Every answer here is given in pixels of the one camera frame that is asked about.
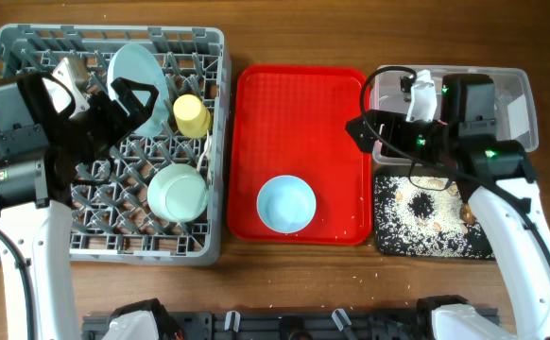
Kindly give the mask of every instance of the wooden table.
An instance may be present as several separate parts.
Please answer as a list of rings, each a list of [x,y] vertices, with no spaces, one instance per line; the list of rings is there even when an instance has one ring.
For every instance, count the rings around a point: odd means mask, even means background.
[[[344,65],[365,74],[382,64],[522,68],[538,111],[540,147],[531,159],[550,224],[550,1],[62,1],[0,0],[0,26],[215,26],[225,34],[236,75],[254,63]],[[222,256],[208,268],[73,263],[77,312],[110,312],[154,297],[170,311],[357,311],[460,294],[498,307],[504,326],[514,329],[495,263],[387,258],[373,242],[371,236],[353,247],[255,244],[225,231]],[[0,269],[0,339],[6,337]]]

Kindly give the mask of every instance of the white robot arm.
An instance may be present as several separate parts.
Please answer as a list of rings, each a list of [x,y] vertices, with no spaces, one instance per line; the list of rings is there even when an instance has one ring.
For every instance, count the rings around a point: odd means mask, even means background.
[[[529,218],[538,226],[550,252],[550,230],[541,209],[540,190],[524,178],[499,180],[497,185],[518,198],[531,199]],[[436,339],[550,339],[550,267],[530,230],[503,199],[477,189],[469,204],[490,240],[510,295],[517,334],[492,325],[468,305],[447,305],[432,312]]]
[[[53,107],[46,80],[69,94],[64,109]],[[70,185],[101,185],[109,179],[76,179],[76,165],[106,157],[146,121],[158,98],[151,85],[118,78],[111,86],[117,101],[96,93],[89,109],[74,115],[70,89],[49,74],[0,81],[0,256],[10,339],[79,338],[69,264]],[[132,91],[149,92],[146,104]],[[165,331],[175,335],[157,300],[131,307],[112,322],[111,338],[138,338],[139,332],[155,339]]]

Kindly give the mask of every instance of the gray dish rack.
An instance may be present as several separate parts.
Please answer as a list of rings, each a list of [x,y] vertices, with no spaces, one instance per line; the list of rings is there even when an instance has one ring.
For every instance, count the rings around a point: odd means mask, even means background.
[[[208,265],[220,255],[224,199],[223,161],[229,119],[232,66],[222,32],[208,27],[115,25],[5,25],[0,29],[0,78],[35,70],[52,71],[76,55],[91,73],[90,87],[106,92],[110,59],[126,43],[147,48],[160,63],[172,103],[195,94],[214,115],[210,161],[200,173],[209,184],[206,212],[193,222],[174,224],[151,213],[146,188],[171,162],[196,166],[206,142],[182,136],[173,122],[154,138],[131,135],[111,149],[111,183],[74,186],[70,254],[73,261],[127,264]],[[82,179],[109,174],[109,164],[79,165]]]

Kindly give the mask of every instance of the blue bowl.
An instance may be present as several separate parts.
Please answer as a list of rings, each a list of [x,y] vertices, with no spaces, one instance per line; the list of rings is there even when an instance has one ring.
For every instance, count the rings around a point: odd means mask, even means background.
[[[294,176],[269,180],[258,193],[256,209],[263,223],[273,231],[302,230],[315,216],[317,202],[311,187]]]

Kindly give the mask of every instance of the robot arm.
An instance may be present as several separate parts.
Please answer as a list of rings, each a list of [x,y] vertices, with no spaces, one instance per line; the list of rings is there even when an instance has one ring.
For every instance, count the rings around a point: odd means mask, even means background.
[[[364,84],[362,116],[347,123],[347,132],[363,152],[370,153],[378,141],[383,154],[413,161],[410,169],[421,163],[456,180],[500,265],[518,337],[550,339],[550,230],[541,209],[535,171],[523,147],[495,138],[493,81],[477,74],[445,76],[441,121],[411,121],[404,114],[365,110],[367,86],[386,71],[412,74],[402,77],[401,88],[406,94],[414,93],[411,84],[418,78],[414,70],[400,66],[379,69]],[[467,305],[443,305],[431,312],[427,332],[435,339],[513,337]]]
[[[79,338],[69,264],[76,165],[105,157],[146,121],[158,96],[151,85],[118,78],[112,83],[118,101],[96,93],[88,110],[73,114],[72,96],[70,105],[57,112],[45,88],[47,78],[59,84],[39,73],[0,83],[0,231],[6,236],[0,237],[0,256],[10,339],[26,333],[35,339]],[[145,106],[133,90],[150,92]],[[25,259],[28,281],[2,240]],[[146,313],[114,322],[120,331],[112,339],[134,338],[127,336],[138,327],[143,332],[155,328],[157,339],[160,327],[155,319],[143,322]]]
[[[550,230],[538,185],[524,178],[499,180],[497,185],[518,198],[530,198],[530,219],[537,224],[550,251]],[[481,187],[469,204],[490,240],[510,295],[519,339],[550,339],[550,268],[531,231],[502,198]],[[507,333],[468,305],[447,305],[431,315],[435,339],[510,339]]]

